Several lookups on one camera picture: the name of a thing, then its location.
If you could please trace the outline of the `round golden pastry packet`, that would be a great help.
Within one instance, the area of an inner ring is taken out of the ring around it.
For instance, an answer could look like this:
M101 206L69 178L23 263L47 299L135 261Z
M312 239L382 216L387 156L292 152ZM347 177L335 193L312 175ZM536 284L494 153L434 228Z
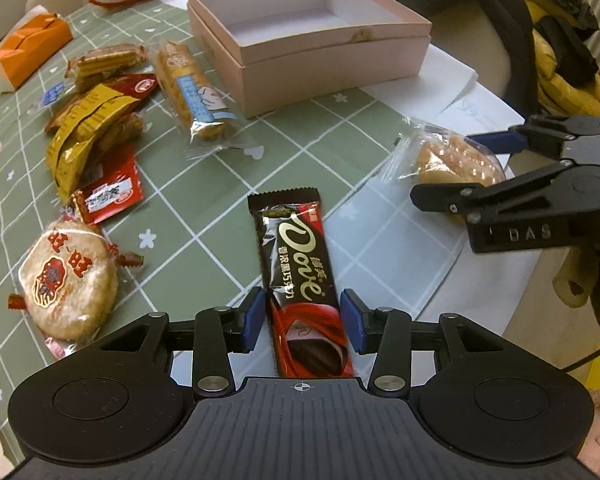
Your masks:
M505 180L505 171L488 148L467 136L407 117L400 122L379 180L491 186Z

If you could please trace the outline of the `long biscuit roll packet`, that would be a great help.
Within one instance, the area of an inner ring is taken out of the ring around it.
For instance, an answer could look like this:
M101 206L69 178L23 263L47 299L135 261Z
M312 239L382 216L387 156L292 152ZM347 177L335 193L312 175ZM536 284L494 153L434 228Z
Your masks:
M148 61L178 128L185 136L185 156L201 159L223 150L250 148L236 116L186 44L161 39L147 47Z

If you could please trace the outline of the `pink open gift box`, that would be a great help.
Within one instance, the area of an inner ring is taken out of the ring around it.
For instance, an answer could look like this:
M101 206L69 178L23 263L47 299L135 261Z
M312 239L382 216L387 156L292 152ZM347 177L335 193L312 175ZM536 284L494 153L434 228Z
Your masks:
M415 76L431 24L396 0L188 0L189 21L246 117Z

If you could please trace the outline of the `orange tissue box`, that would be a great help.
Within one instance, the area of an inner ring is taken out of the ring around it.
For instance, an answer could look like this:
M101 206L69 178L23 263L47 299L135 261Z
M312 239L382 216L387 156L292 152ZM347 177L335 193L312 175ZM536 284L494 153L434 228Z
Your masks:
M59 14L44 6L28 11L0 42L0 93L15 92L71 40L71 28Z

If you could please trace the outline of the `wafer biscuit packet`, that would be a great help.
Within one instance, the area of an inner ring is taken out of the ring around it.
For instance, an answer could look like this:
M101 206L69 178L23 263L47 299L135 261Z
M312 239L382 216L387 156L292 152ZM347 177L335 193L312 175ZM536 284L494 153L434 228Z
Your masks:
M137 44L114 44L70 58L65 77L84 92L106 78L146 61L146 50Z

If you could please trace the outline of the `dark red snack bag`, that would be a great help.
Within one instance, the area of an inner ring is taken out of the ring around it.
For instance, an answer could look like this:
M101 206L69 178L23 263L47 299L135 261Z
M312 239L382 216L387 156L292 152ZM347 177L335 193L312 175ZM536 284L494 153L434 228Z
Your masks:
M125 74L110 77L105 79L102 84L112 90L119 91L121 93L132 96L132 98L138 99L137 104L133 104L131 110L135 110L143 100L146 100L158 88L157 77L152 73L144 74ZM73 92L67 99L54 111L54 114L47 122L44 131L47 134L54 134L62 122L68 116L70 110L81 102L88 92L93 90L94 87L87 90Z

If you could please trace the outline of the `yellow gold snack packet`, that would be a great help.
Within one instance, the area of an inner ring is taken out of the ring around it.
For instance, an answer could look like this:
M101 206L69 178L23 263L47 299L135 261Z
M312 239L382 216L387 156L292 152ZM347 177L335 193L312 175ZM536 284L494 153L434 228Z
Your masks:
M70 110L46 151L46 165L61 203L68 203L79 188L96 141L139 102L135 96L98 84Z

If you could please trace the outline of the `Dove chocolate bar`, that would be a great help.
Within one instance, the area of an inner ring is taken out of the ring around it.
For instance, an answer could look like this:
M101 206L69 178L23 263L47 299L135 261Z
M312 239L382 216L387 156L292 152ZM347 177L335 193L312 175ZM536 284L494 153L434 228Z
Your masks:
M251 194L278 374L353 375L317 188Z

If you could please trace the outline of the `round rice cracker packet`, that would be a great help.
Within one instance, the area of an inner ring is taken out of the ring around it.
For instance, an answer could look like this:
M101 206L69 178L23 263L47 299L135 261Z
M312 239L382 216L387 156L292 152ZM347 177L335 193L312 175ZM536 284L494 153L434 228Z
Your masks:
M98 226L63 216L26 253L7 307L26 312L60 360L95 339L114 310L122 270L143 264L141 255L122 252Z

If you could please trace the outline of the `yellow black jacket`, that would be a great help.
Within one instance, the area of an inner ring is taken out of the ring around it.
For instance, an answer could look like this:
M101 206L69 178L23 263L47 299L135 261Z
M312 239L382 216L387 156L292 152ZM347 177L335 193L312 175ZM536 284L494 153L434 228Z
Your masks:
M585 0L524 0L540 107L554 115L600 117L600 74L585 40L600 29Z

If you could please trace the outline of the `green checked tablecloth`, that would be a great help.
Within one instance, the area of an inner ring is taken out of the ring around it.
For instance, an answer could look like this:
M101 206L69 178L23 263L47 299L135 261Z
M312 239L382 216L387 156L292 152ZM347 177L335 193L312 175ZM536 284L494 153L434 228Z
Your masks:
M30 316L7 307L30 246L61 212L46 166L43 92L58 84L69 58L84 51L157 37L190 44L184 10L143 3L114 14L87 6L70 18L73 38L18 91L0 93L0 440L13 463L22 459L9 426L8 400L53 355ZM294 104L237 125L257 148L224 150L190 160L186 142L160 93L142 106L145 129L135 147L143 200L104 223L121 249L143 257L122 273L106 331L151 311L174 320L206 307L237 304L257 284L260 269L246 198L258 191L314 186L321 193L330 258L344 287L370 286L381 302L398 304L395 287L364 275L358 255L366 244L337 226L337 208L363 195L363 182L386 158L400 115L370 92L352 89Z

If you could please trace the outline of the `beige chair with jacket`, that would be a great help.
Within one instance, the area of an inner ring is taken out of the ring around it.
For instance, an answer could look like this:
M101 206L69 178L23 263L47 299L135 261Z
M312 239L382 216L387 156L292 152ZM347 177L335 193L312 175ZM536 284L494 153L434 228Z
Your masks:
M478 0L464 0L432 17L431 42L471 67L499 98L510 75L508 52Z

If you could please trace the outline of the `small red snack packet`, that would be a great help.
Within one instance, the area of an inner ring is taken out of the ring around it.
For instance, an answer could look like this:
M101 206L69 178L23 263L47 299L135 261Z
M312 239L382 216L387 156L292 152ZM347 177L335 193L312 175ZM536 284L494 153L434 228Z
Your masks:
M80 188L87 220L99 224L121 214L144 198L135 150L131 143L116 146L86 174Z

